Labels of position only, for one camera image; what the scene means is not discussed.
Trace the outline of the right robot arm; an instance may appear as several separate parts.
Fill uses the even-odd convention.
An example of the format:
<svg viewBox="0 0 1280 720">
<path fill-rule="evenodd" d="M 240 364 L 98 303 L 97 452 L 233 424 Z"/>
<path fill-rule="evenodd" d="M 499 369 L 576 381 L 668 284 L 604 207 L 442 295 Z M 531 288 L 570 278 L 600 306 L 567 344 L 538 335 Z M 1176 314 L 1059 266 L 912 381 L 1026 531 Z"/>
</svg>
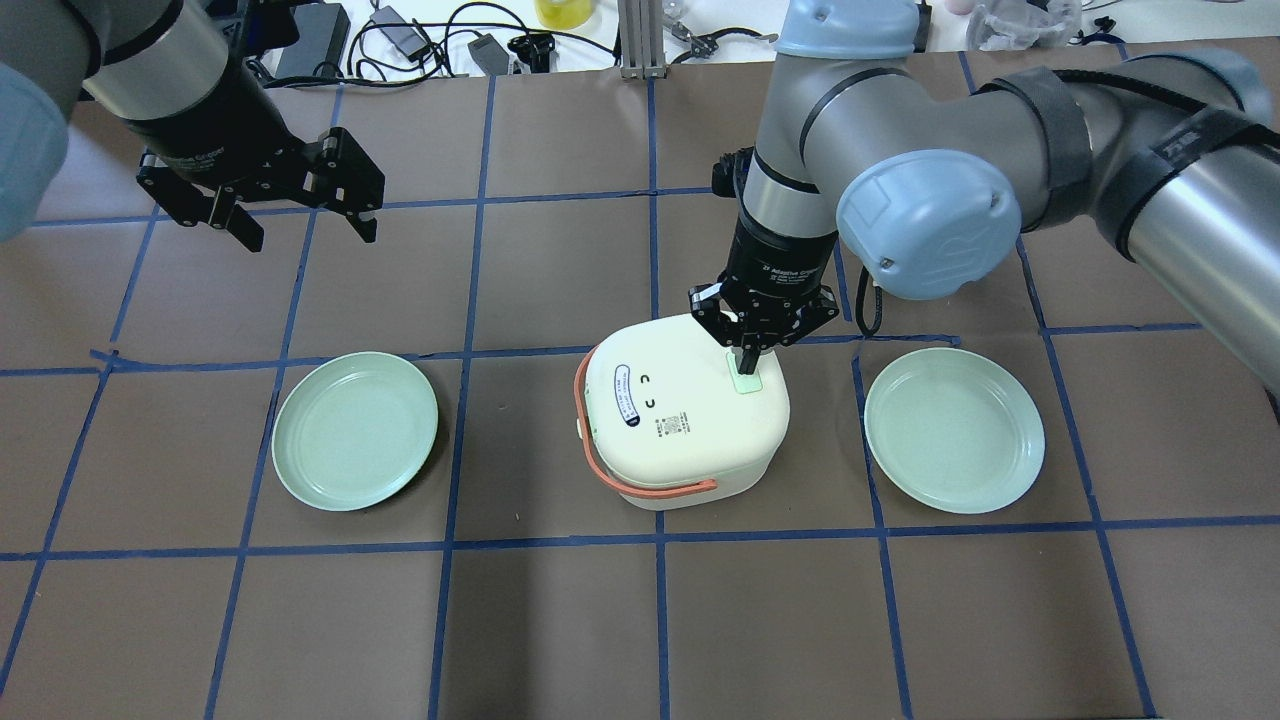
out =
<svg viewBox="0 0 1280 720">
<path fill-rule="evenodd" d="M 837 242 L 899 299 L 989 274 L 1023 233 L 1091 217 L 1268 389 L 1279 378 L 1277 132 L 1221 49 L 1102 70 L 1036 67 L 933 100 L 905 67 L 910 1 L 792 1 L 755 143 L 712 187 L 739 205 L 690 311 L 739 370 L 824 325 Z"/>
</svg>

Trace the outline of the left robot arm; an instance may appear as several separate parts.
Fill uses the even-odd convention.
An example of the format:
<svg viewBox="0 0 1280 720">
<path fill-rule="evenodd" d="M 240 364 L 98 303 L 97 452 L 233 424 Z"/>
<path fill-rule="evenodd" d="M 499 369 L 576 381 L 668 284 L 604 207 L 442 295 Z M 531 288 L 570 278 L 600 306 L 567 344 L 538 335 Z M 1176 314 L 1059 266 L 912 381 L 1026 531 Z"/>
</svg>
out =
<svg viewBox="0 0 1280 720">
<path fill-rule="evenodd" d="M 246 205 L 289 201 L 375 241 L 381 169 L 342 127 L 293 135 L 201 3 L 5 1 L 1 50 L 4 240 L 35 220 L 87 94 L 141 138 L 137 183 L 175 223 L 257 252 Z"/>
</svg>

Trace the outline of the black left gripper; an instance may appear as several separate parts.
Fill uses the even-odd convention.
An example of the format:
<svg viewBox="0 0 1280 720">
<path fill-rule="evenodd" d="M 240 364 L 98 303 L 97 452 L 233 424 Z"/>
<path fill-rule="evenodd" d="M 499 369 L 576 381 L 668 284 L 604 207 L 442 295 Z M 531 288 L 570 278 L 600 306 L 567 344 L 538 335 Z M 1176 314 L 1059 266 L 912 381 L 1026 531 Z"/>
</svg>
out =
<svg viewBox="0 0 1280 720">
<path fill-rule="evenodd" d="M 343 217 L 365 243 L 378 238 L 385 192 L 378 164 L 343 127 L 312 143 L 296 137 L 246 67 L 225 68 L 184 110 L 124 124 L 157 159 L 140 167 L 140 187 L 179 225 L 205 224 L 261 252 L 264 229 L 238 199 L 291 200 Z"/>
</svg>

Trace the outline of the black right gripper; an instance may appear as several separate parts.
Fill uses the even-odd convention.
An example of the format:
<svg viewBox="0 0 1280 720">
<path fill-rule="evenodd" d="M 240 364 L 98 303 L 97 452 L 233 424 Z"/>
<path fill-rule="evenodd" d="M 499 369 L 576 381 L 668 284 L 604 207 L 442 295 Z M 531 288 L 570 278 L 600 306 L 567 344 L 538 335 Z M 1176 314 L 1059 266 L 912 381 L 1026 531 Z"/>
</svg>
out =
<svg viewBox="0 0 1280 720">
<path fill-rule="evenodd" d="M 728 260 L 714 284 L 687 292 L 692 319 L 731 348 L 739 375 L 754 375 L 760 357 L 790 346 L 833 319 L 840 307 L 822 277 L 836 232 L 815 237 L 781 234 L 749 215 L 736 222 Z M 750 325 L 742 310 L 750 306 Z"/>
</svg>

